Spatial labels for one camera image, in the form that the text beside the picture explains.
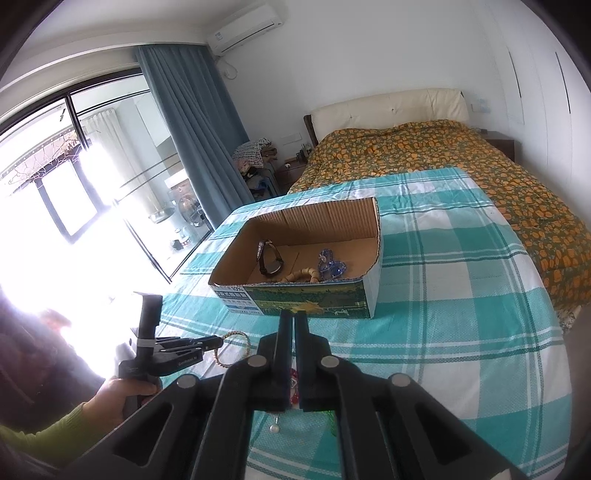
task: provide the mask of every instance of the green sleeve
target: green sleeve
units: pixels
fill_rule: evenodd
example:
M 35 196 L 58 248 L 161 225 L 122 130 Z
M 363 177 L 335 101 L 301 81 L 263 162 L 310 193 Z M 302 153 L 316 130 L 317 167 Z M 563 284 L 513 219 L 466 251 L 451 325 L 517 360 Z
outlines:
M 0 426 L 0 437 L 16 450 L 64 467 L 105 436 L 86 421 L 82 405 L 42 432 L 17 433 Z

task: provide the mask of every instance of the teal plaid bed sheet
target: teal plaid bed sheet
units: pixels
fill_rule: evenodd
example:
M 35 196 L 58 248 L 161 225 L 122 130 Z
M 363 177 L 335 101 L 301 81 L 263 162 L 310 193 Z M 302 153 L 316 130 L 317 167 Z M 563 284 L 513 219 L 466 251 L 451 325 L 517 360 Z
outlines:
M 242 330 L 256 350 L 262 336 L 277 331 L 278 318 L 229 313 L 207 285 L 240 227 L 272 210 L 373 196 L 384 242 L 375 317 L 311 319 L 310 330 L 363 372 L 410 375 L 526 475 L 554 478 L 570 434 L 562 331 L 521 242 L 458 168 L 351 181 L 236 210 L 165 296 L 158 334 Z M 241 358 L 246 347 L 243 337 L 229 340 L 220 350 L 226 363 Z M 200 377 L 224 372 L 211 354 L 189 371 Z M 269 431 L 273 422 L 272 415 L 255 413 L 247 478 L 340 478 L 326 414 L 291 410 L 280 415 L 276 434 Z

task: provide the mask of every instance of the cardboard box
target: cardboard box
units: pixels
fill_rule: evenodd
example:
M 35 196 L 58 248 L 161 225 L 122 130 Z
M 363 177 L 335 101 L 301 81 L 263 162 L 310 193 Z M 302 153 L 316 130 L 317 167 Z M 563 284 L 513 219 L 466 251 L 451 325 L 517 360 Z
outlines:
M 284 266 L 275 277 L 259 271 L 260 240 L 271 240 Z M 292 272 L 318 268 L 330 248 L 347 271 L 340 280 L 278 283 Z M 382 241 L 374 198 L 292 207 L 247 221 L 209 279 L 213 291 L 236 313 L 278 316 L 283 309 L 310 317 L 371 318 L 378 297 Z

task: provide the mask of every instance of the headboard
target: headboard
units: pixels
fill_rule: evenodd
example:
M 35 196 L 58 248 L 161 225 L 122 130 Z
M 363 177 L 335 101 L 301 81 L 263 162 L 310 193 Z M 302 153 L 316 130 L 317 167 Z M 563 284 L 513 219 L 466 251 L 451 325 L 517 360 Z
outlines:
M 317 108 L 304 117 L 314 146 L 343 128 L 390 128 L 430 120 L 467 122 L 468 107 L 460 90 L 428 88 L 383 93 Z

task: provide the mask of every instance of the orange floral comforter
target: orange floral comforter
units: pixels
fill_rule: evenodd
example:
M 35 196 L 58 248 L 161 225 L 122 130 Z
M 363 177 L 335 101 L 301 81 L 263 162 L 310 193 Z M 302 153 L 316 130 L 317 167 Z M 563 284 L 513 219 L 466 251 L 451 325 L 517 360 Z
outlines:
M 591 233 L 524 168 L 450 120 L 328 135 L 291 188 L 301 192 L 367 177 L 458 167 L 495 202 L 521 239 L 556 309 L 591 301 Z

